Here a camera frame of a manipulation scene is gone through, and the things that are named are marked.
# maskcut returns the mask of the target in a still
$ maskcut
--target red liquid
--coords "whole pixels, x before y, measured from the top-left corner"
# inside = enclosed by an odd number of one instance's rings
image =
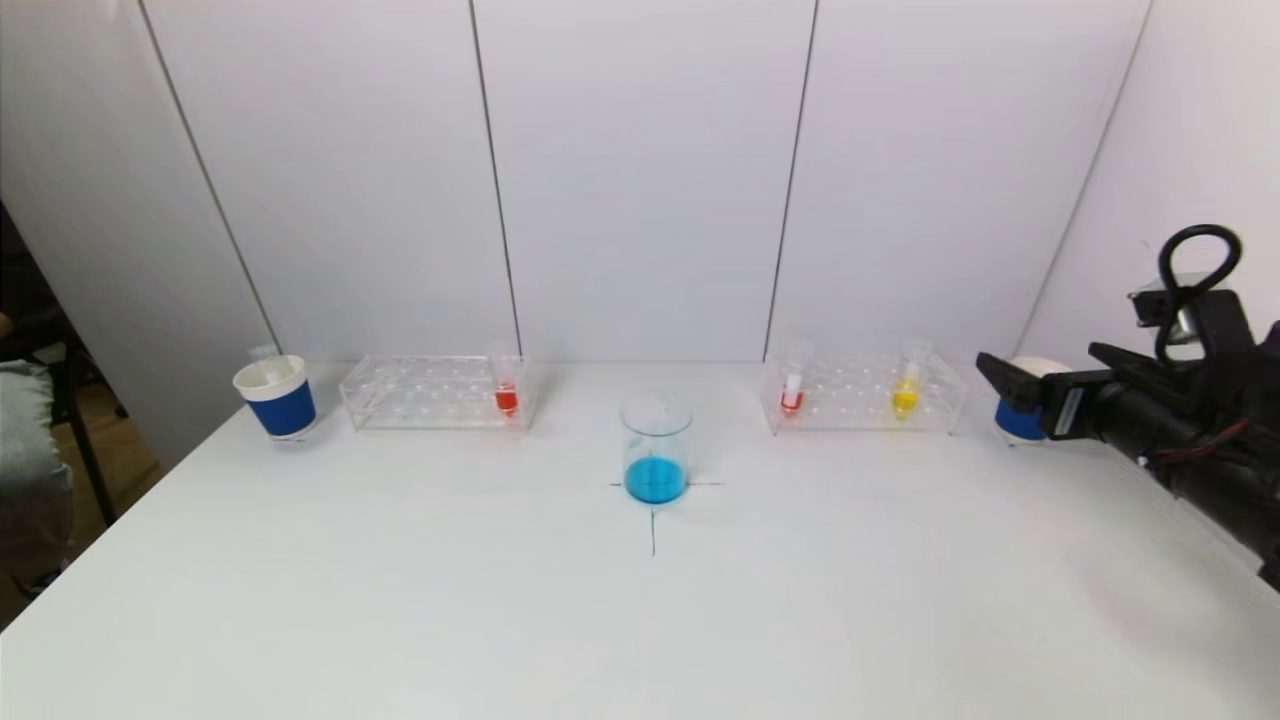
[[[498,410],[502,414],[511,418],[516,414],[516,407],[520,406],[520,397],[516,395],[516,386],[511,383],[502,383],[498,386],[498,392],[493,393],[494,400],[498,401]]]
[[[782,406],[782,414],[787,418],[795,418],[796,413],[800,411],[800,406],[804,405],[804,393],[796,393],[795,405],[787,405],[787,393],[782,393],[782,400],[778,402]]]

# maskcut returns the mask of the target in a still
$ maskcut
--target white wall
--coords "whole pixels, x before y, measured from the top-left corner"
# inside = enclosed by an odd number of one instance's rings
[[[759,360],[813,8],[475,4],[526,351]]]
[[[771,340],[1011,351],[1146,9],[823,0]]]
[[[160,461],[270,336],[133,3],[0,3],[0,195]]]
[[[466,0],[146,5],[285,351],[515,348]]]
[[[1258,340],[1280,320],[1280,4],[1155,0],[1115,117],[1021,352],[1098,366],[1091,341],[1149,355],[1125,295],[1170,234],[1219,223],[1244,241],[1231,275]],[[1217,263],[1217,241],[1179,269]]]

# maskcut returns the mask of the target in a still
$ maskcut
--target blue paper cup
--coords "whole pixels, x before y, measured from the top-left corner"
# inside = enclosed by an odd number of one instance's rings
[[[315,423],[307,364],[297,355],[259,360],[236,373],[232,384],[273,438],[298,436]]]
[[[1061,363],[1055,363],[1034,355],[1014,357],[1010,363],[1023,370],[1027,370],[1037,378],[1043,378],[1044,375],[1053,373],[1071,372],[1070,368],[1062,365]],[[1005,437],[1014,445],[1020,442],[1039,442],[1044,439],[1044,433],[1039,429],[1039,410],[1029,414],[1014,413],[1014,410],[1009,407],[1007,400],[1001,400],[1000,405],[996,406],[996,425],[1004,430]]]

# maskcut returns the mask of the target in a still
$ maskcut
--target wooden floor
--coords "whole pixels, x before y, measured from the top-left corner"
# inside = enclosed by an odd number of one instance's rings
[[[79,401],[115,510],[123,514],[164,477],[164,469],[142,441],[133,420],[115,416],[115,397],[105,386],[82,388]],[[72,548],[74,559],[102,534],[102,515],[99,512],[97,501],[93,500],[93,489],[90,487],[84,462],[76,447],[76,438],[72,437],[70,424],[63,423],[52,432],[58,452],[61,454],[63,461],[70,465],[76,478],[76,546]],[[27,601],[18,594],[9,578],[0,578],[0,630],[4,630],[26,606]]]

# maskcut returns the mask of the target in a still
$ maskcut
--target test tube rack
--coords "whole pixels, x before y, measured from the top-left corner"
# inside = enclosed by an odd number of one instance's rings
[[[809,364],[803,384],[800,409],[785,414],[782,354],[765,360],[760,404],[773,434],[815,430],[955,430],[964,410],[969,384],[937,355],[927,360],[915,411],[905,420],[893,415],[892,395],[901,364],[899,355],[844,354],[818,355]]]
[[[524,432],[538,405],[535,374],[520,368],[515,411],[498,409],[490,359],[480,356],[366,356],[338,386],[356,430],[507,430]]]

